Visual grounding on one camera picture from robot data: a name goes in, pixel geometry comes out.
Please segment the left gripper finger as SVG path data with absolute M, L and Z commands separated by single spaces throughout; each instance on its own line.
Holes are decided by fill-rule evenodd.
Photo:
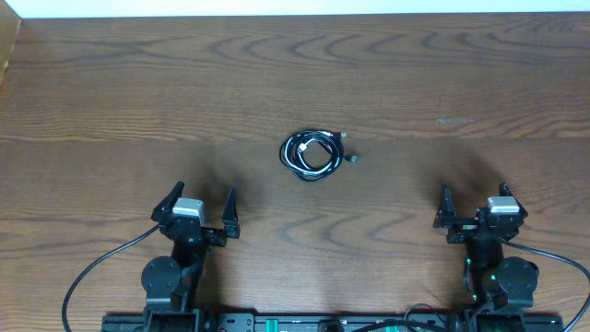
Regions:
M 184 182 L 179 181 L 171 191 L 154 207 L 151 219 L 160 225 L 170 222 L 173 215 L 173 207 L 179 198 L 182 197 Z
M 223 229 L 228 238 L 239 239 L 241 226 L 236 208 L 236 190 L 231 188 L 222 214 Z

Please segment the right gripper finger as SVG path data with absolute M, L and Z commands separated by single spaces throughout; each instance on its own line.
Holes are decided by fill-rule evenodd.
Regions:
M 528 217 L 527 210 L 515 198 L 511 189 L 506 182 L 499 183 L 499 200 L 498 212 L 504 214 L 519 214 L 523 218 Z
M 456 220 L 456 209 L 453 201 L 452 189 L 448 185 L 442 187 L 440 204 L 434 218 L 433 227 L 446 229 L 451 227 Z

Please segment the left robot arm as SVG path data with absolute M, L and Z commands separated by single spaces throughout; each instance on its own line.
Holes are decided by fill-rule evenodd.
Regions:
M 173 242 L 170 255 L 147 263 L 141 283 L 146 291 L 144 331 L 216 331 L 218 319 L 210 310 L 195 304 L 207 253 L 238 239 L 241 227 L 236 208 L 236 190 L 231 188 L 222 214 L 222 228 L 205 225 L 203 201 L 183 196 L 178 182 L 154 207 L 151 219 Z

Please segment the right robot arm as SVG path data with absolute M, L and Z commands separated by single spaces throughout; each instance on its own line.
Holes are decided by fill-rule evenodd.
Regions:
M 534 304 L 538 267 L 521 257 L 506 257 L 503 244 L 519 234 L 528 216 L 507 183 L 471 218 L 459 217 L 452 189 L 442 188 L 433 226 L 446 229 L 449 244 L 466 247 L 464 284 L 474 303 L 452 314 L 453 331 L 525 331 L 524 311 Z

